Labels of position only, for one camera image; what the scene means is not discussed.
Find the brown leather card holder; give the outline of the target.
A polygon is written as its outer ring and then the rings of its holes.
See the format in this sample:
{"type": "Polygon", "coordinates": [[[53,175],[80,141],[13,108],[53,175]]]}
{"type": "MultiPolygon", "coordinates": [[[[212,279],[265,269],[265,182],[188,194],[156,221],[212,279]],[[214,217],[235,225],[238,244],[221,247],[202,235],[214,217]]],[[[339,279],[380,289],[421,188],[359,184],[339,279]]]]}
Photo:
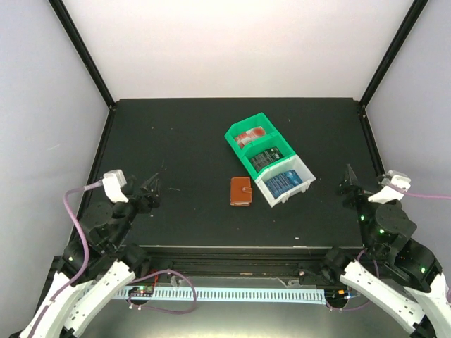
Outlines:
{"type": "Polygon", "coordinates": [[[250,206],[253,189],[250,177],[232,177],[230,180],[230,205],[250,206]]]}

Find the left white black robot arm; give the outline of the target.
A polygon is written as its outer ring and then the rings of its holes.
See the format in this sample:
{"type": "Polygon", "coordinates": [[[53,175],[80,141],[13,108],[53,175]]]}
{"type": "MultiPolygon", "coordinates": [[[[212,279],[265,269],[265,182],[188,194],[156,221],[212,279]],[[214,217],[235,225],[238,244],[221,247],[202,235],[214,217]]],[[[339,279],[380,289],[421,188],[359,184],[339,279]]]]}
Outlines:
{"type": "Polygon", "coordinates": [[[160,186],[157,174],[136,187],[134,177],[110,170],[99,181],[64,194],[63,204],[77,235],[65,247],[33,319],[14,337],[81,337],[120,289],[150,276],[152,265],[145,250],[123,242],[137,215],[159,207],[160,186]],[[77,218],[68,197],[96,188],[103,189],[106,200],[77,218]]]}

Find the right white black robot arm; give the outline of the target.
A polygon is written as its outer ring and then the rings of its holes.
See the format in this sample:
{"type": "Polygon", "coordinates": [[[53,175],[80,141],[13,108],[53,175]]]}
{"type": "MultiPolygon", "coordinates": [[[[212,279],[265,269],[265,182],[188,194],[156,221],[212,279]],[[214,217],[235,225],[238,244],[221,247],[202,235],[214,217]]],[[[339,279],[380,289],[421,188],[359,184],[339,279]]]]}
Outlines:
{"type": "Polygon", "coordinates": [[[417,226],[402,209],[411,180],[391,170],[381,176],[379,185],[376,193],[363,188],[348,165],[337,193],[345,197],[344,206],[357,212],[364,252],[382,262],[390,279],[408,295],[384,283],[338,247],[326,254],[321,277],[329,284],[340,282],[358,291],[410,337],[449,337],[450,289],[445,273],[435,254],[413,239],[417,226]]]}

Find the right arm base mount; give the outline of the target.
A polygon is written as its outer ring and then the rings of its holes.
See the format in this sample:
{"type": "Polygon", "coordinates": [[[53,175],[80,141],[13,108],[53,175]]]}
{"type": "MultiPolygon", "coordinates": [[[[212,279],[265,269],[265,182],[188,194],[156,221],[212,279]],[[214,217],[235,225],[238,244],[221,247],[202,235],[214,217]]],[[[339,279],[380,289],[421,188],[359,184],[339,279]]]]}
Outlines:
{"type": "Polygon", "coordinates": [[[319,264],[310,263],[309,265],[298,264],[292,274],[306,284],[317,284],[322,286],[344,285],[340,277],[345,274],[345,268],[350,262],[344,264],[335,264],[332,262],[320,262],[319,264]]]}

